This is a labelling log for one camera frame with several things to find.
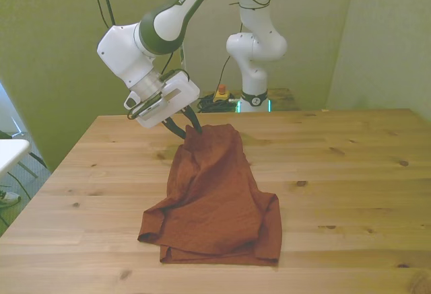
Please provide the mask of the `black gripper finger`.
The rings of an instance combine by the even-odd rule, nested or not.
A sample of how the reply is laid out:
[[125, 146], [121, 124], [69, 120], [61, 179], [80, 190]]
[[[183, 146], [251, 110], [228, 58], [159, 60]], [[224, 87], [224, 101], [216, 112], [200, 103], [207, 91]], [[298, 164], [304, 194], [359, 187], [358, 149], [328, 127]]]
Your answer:
[[180, 128], [171, 118], [167, 118], [166, 120], [162, 121], [162, 124], [172, 133], [174, 133], [176, 136], [180, 137], [181, 139], [186, 138], [186, 132]]
[[184, 108], [183, 109], [183, 114], [189, 119], [189, 121], [191, 122], [193, 128], [199, 133], [202, 133], [202, 128], [201, 125], [199, 123], [199, 120], [197, 118], [196, 113], [194, 112], [194, 110], [192, 108]]

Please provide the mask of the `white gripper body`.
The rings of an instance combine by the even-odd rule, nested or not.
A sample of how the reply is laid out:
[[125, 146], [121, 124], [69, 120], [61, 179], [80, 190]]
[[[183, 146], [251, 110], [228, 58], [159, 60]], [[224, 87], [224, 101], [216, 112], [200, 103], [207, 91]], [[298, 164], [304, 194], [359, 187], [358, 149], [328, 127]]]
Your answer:
[[158, 101], [138, 111], [136, 121], [145, 128], [152, 128], [190, 106], [199, 94], [200, 89], [188, 79], [184, 71], [180, 71], [167, 81]]

